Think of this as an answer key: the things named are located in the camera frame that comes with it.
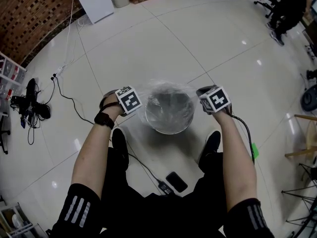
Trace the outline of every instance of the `wrist strap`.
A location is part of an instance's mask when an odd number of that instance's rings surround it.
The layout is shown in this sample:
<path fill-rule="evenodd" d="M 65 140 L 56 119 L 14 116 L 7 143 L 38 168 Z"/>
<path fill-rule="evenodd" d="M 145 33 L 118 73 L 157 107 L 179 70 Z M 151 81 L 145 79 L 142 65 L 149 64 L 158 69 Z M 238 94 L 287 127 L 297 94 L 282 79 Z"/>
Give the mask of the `wrist strap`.
<path fill-rule="evenodd" d="M 118 101 L 108 103 L 108 104 L 104 105 L 104 106 L 100 109 L 99 113 L 101 113 L 102 111 L 104 111 L 106 108 L 109 108 L 109 107 L 112 107 L 112 106 L 121 106 L 121 104 L 120 104 L 120 102 L 118 102 Z"/>

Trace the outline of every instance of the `black cable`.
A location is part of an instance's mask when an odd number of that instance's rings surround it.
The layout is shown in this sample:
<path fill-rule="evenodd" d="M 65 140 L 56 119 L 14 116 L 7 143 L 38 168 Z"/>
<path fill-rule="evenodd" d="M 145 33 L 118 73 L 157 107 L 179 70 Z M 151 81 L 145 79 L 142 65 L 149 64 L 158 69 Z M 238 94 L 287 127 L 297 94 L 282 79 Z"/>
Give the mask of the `black cable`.
<path fill-rule="evenodd" d="M 141 164 L 143 167 L 145 167 L 147 170 L 149 170 L 150 174 L 154 177 L 155 180 L 157 180 L 158 182 L 161 182 L 161 180 L 157 179 L 157 178 L 155 177 L 155 175 L 153 175 L 153 173 L 151 172 L 151 170 L 150 170 L 147 166 L 145 166 L 137 157 L 135 157 L 134 155 L 132 155 L 132 154 L 130 154 L 130 153 L 128 153 L 128 154 L 129 154 L 130 156 L 132 156 L 134 159 L 136 159 L 138 162 L 140 162 L 140 164 Z"/>
<path fill-rule="evenodd" d="M 248 134 L 248 140 L 249 140 L 249 146 L 250 146 L 250 150 L 251 150 L 251 156 L 252 156 L 252 161 L 253 161 L 253 164 L 255 163 L 255 158 L 254 158 L 254 151 L 253 151 L 253 147 L 252 147 L 252 140 L 251 140 L 251 134 L 250 134 L 250 131 L 249 131 L 249 128 L 247 126 L 247 124 L 239 117 L 236 117 L 232 114 L 232 107 L 231 107 L 231 110 L 229 111 L 229 109 L 226 107 L 225 110 L 227 111 L 227 114 L 229 116 L 231 116 L 232 118 L 238 120 L 239 122 L 241 122 L 244 127 L 246 128 L 247 130 L 247 134 Z"/>
<path fill-rule="evenodd" d="M 49 102 L 51 101 L 52 97 L 53 97 L 53 94 L 54 94 L 54 91 L 55 91 L 55 82 L 54 82 L 54 80 L 52 80 L 52 81 L 53 81 L 53 84 L 54 84 L 54 87 L 53 87 L 53 92 L 52 92 L 52 95 L 51 95 L 51 97 L 50 97 L 49 101 L 48 101 L 48 102 L 46 102 L 44 105 L 46 105 L 47 103 L 49 103 Z"/>
<path fill-rule="evenodd" d="M 60 95 L 61 95 L 62 97 L 64 97 L 64 98 L 68 99 L 68 100 L 72 100 L 72 101 L 73 101 L 74 109 L 75 109 L 77 115 L 79 116 L 79 118 L 80 118 L 81 120 L 87 121 L 87 122 L 91 123 L 92 125 L 94 125 L 93 122 L 91 122 L 91 121 L 89 121 L 89 120 L 86 120 L 86 119 L 84 119 L 84 118 L 82 118 L 82 117 L 80 116 L 80 114 L 77 112 L 76 105 L 75 105 L 75 101 L 74 101 L 73 98 L 69 98 L 69 97 L 66 97 L 66 96 L 62 95 L 61 90 L 60 90 L 60 86 L 59 86 L 59 82 L 58 82 L 58 78 L 56 77 L 55 74 L 54 74 L 53 76 L 54 76 L 54 78 L 56 78 L 57 86 L 58 86 L 58 88 L 59 88 L 59 93 L 60 93 Z"/>

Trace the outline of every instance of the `woven brown wall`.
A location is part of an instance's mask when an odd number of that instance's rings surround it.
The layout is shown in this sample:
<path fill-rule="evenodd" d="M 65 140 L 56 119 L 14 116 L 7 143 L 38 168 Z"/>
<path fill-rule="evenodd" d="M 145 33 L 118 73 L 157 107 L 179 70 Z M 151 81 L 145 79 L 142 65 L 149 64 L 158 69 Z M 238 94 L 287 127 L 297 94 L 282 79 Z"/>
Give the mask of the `woven brown wall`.
<path fill-rule="evenodd" d="M 0 0 L 0 51 L 21 64 L 56 26 L 70 16 L 72 0 Z M 81 9 L 74 0 L 73 12 Z"/>

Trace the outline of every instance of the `standing person in black clothes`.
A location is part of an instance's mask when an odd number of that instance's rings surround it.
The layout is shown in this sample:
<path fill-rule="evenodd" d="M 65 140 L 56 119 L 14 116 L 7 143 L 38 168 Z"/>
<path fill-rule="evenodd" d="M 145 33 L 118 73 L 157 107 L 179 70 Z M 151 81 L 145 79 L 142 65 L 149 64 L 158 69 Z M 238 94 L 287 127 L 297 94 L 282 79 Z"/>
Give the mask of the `standing person in black clothes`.
<path fill-rule="evenodd" d="M 270 36 L 281 46 L 284 46 L 282 34 L 296 26 L 305 12 L 312 6 L 313 0 L 281 0 L 272 15 L 271 21 L 266 26 L 273 30 Z"/>
<path fill-rule="evenodd" d="M 109 95 L 104 105 L 117 102 Z M 121 106 L 102 111 L 114 122 Z M 124 134 L 95 124 L 77 157 L 71 186 L 51 237 L 174 236 L 190 234 L 223 238 L 273 238 L 257 200 L 254 164 L 233 119 L 220 111 L 214 118 L 221 126 L 223 153 L 218 153 L 220 132 L 207 138 L 199 158 L 205 173 L 185 197 L 144 198 L 129 187 L 125 171 L 129 156 Z"/>

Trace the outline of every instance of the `tiled floor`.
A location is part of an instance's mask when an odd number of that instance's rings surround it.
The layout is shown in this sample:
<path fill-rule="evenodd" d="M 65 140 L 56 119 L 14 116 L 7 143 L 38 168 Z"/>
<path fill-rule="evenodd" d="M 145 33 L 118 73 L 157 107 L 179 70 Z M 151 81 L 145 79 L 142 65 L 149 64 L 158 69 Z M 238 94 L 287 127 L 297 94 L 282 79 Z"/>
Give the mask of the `tiled floor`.
<path fill-rule="evenodd" d="M 300 73 L 313 69 L 297 26 L 280 47 L 269 37 L 265 11 L 253 0 L 149 0 L 116 9 L 95 25 L 71 25 L 56 36 L 29 64 L 43 90 L 40 101 L 52 93 L 51 75 L 74 62 L 60 76 L 66 96 L 76 100 L 79 112 L 93 120 L 102 95 L 125 85 L 136 88 L 152 78 L 189 83 L 195 88 L 223 85 L 235 115 L 249 125 L 259 148 L 256 160 L 258 194 L 266 222 L 276 237 L 286 237 L 296 226 L 286 224 L 305 206 L 282 189 L 299 185 L 297 159 L 284 153 L 300 149 L 307 123 L 293 118 L 302 113 Z M 18 201 L 27 216 L 46 230 L 56 222 L 72 168 L 91 125 L 80 120 L 71 101 L 55 90 L 52 118 L 27 142 L 27 130 L 11 111 L 9 155 L 0 155 L 0 191 L 7 202 Z M 127 132 L 130 153 L 160 178 L 176 171 L 190 193 L 203 173 L 195 160 L 205 137 L 219 128 L 197 105 L 190 127 L 176 136 L 163 136 L 142 125 L 138 115 L 118 119 Z M 245 143 L 244 129 L 238 125 Z M 142 195 L 159 194 L 157 182 L 135 160 L 127 172 L 129 184 Z"/>

